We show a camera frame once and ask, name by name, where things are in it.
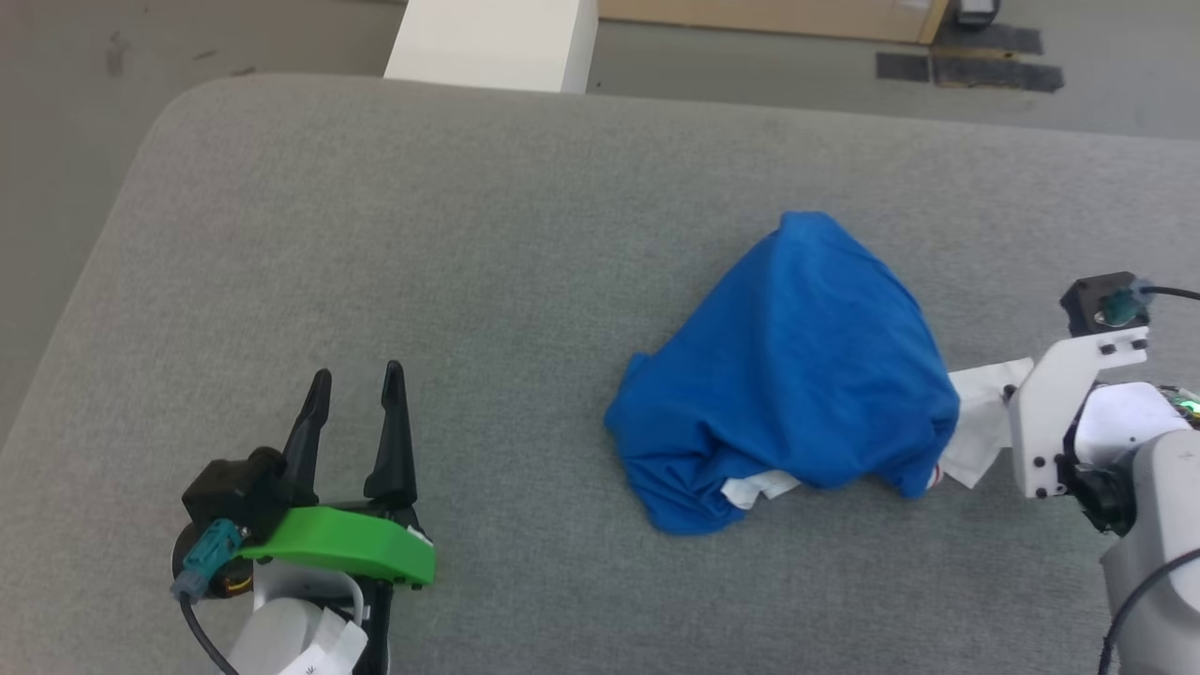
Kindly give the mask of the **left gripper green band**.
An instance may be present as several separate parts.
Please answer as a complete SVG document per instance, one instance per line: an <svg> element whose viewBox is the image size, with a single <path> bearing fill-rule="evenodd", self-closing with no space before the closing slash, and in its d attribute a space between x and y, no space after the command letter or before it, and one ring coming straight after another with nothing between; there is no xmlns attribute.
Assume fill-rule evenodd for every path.
<svg viewBox="0 0 1200 675"><path fill-rule="evenodd" d="M364 496L398 516L318 504L316 465L334 393L328 368L314 374L284 443L283 518L264 546L244 546L253 607L236 638L239 674L391 674L390 619L396 587L436 579L436 546L418 526L412 419L402 364L382 382L382 436Z"/></svg>

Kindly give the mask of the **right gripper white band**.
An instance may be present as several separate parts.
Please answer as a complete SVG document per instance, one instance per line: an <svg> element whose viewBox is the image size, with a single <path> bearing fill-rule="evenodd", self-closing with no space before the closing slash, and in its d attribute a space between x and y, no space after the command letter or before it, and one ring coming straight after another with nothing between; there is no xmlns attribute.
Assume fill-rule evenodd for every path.
<svg viewBox="0 0 1200 675"><path fill-rule="evenodd" d="M1016 488L1030 500L1076 498L1099 533L1136 519L1130 458L1151 441L1151 386L1100 386L1099 375L1148 359L1148 327L1055 342L1022 383L1008 387Z"/></svg>

